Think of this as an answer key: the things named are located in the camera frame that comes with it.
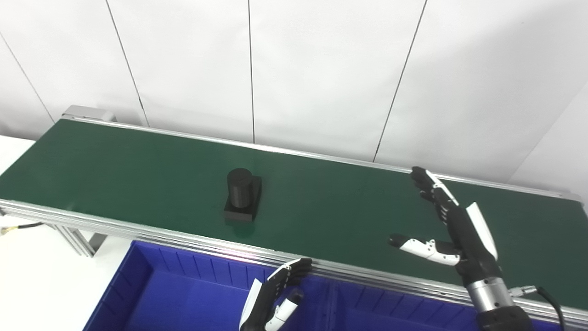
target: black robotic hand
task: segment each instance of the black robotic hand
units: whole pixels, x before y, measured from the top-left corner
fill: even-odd
[[[275,309],[274,302],[286,287],[299,285],[311,269],[311,259],[297,259],[281,265],[264,283],[255,279],[243,307],[239,330],[277,331],[282,327],[304,294],[300,289],[293,289]]]
[[[421,167],[412,167],[410,178],[420,190],[420,196],[432,202],[441,221],[447,223],[449,210],[458,207],[459,203],[445,184],[438,180],[429,170]]]

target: black cylindrical object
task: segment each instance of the black cylindrical object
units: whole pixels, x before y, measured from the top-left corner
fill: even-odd
[[[233,169],[227,176],[230,203],[245,208],[253,201],[253,175],[245,168]]]

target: robotic hand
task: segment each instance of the robotic hand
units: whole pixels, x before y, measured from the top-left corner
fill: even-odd
[[[281,265],[265,283],[255,279],[241,313],[239,331],[279,330],[298,307],[304,294],[300,289],[293,289],[275,309],[274,302],[286,287],[299,285],[311,269],[311,259],[297,259]]]
[[[480,330],[533,330],[529,316],[515,305],[506,288],[494,240],[477,204],[461,207],[447,187],[423,168],[413,167],[410,176],[420,196],[435,206],[452,242],[392,234],[389,243],[428,260],[455,266],[477,310]]]

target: blue storage container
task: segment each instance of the blue storage container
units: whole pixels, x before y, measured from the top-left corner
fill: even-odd
[[[249,286],[272,268],[135,241],[85,331],[237,331]],[[477,330],[468,306],[308,276],[284,331]],[[537,331],[559,326],[533,322]]]

